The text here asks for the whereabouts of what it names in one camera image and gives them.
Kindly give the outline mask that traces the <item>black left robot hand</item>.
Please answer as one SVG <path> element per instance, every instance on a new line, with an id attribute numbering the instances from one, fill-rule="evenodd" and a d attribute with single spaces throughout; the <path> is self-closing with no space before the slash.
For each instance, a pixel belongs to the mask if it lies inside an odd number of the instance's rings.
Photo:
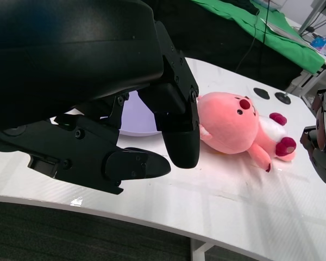
<path id="1" fill-rule="evenodd" d="M 168 157 L 117 146 L 137 91 Z M 54 179 L 112 194 L 122 181 L 199 160 L 198 85 L 142 1 L 0 1 L 0 152 Z"/>

